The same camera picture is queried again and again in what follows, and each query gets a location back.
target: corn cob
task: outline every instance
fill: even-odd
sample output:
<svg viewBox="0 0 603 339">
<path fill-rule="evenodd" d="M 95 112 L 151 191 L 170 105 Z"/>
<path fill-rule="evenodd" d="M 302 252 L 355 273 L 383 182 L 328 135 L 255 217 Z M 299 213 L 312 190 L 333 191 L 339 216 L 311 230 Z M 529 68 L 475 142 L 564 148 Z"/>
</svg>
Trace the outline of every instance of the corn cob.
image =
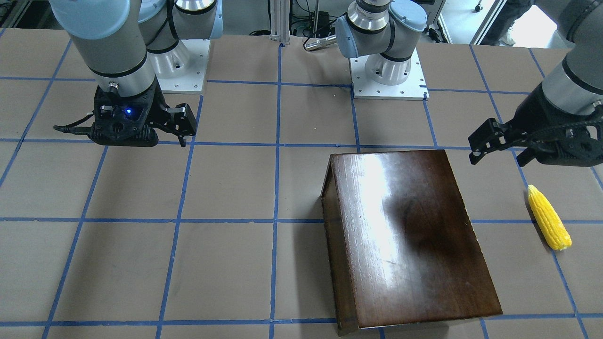
<svg viewBox="0 0 603 339">
<path fill-rule="evenodd" d="M 547 198 L 534 185 L 528 185 L 528 201 L 546 243 L 554 250 L 572 245 L 567 230 Z"/>
</svg>

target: beige table surface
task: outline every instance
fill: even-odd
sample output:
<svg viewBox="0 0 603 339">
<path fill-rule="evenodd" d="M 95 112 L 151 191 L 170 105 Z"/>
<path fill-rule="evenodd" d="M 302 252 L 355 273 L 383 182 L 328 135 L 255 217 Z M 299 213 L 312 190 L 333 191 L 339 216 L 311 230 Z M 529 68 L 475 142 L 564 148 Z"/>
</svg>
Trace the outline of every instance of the beige table surface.
<svg viewBox="0 0 603 339">
<path fill-rule="evenodd" d="M 96 84 L 63 31 L 0 33 L 0 338 L 336 338 L 318 196 L 332 153 L 445 149 L 503 316 L 350 338 L 603 338 L 603 166 L 467 158 L 566 51 L 418 46 L 428 101 L 354 100 L 348 61 L 301 39 L 212 45 L 199 128 L 180 148 L 55 132 Z M 573 247 L 553 254 L 526 185 Z"/>
</svg>

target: robotic arm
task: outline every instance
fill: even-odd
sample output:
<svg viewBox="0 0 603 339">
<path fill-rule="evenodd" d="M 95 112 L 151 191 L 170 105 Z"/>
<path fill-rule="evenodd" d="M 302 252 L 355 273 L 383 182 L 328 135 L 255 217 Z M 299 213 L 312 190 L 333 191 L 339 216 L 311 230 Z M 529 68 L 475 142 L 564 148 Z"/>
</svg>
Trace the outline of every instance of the robotic arm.
<svg viewBox="0 0 603 339">
<path fill-rule="evenodd" d="M 221 0 L 50 0 L 98 87 L 92 115 L 54 128 L 86 135 L 101 145 L 155 146 L 154 128 L 172 133 L 180 145 L 196 134 L 188 104 L 170 108 L 156 72 L 175 71 L 188 62 L 180 39 L 221 35 Z"/>
<path fill-rule="evenodd" d="M 576 43 L 565 59 L 517 108 L 510 121 L 486 120 L 469 136 L 472 164 L 486 154 L 526 147 L 520 166 L 603 163 L 603 5 L 597 0 L 537 1 Z"/>
</svg>

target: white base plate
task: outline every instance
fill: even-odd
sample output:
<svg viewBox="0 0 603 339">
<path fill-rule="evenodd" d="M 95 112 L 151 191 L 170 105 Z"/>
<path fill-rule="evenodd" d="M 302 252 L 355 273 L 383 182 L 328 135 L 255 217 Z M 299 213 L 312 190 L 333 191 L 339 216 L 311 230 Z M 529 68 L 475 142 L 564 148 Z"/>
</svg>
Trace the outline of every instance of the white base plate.
<svg viewBox="0 0 603 339">
<path fill-rule="evenodd" d="M 350 59 L 354 98 L 394 100 L 423 100 L 429 98 L 429 91 L 425 83 L 423 68 L 421 68 L 418 59 L 417 49 L 412 52 L 412 66 L 408 78 L 402 84 L 396 86 L 380 84 L 370 79 L 364 71 L 364 64 L 367 59 L 368 55 Z"/>
<path fill-rule="evenodd" d="M 210 40 L 182 40 L 191 53 L 192 63 L 185 69 L 178 69 L 173 77 L 157 78 L 163 93 L 203 94 Z"/>
</svg>

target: wooden box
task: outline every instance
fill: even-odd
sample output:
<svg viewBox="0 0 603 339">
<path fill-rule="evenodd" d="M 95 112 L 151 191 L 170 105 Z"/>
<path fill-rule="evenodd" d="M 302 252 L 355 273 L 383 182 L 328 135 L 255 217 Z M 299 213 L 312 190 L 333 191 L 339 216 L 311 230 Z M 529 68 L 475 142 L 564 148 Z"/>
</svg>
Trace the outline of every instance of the wooden box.
<svg viewBox="0 0 603 339">
<path fill-rule="evenodd" d="M 331 155 L 322 202 L 340 335 L 502 313 L 445 151 Z"/>
</svg>

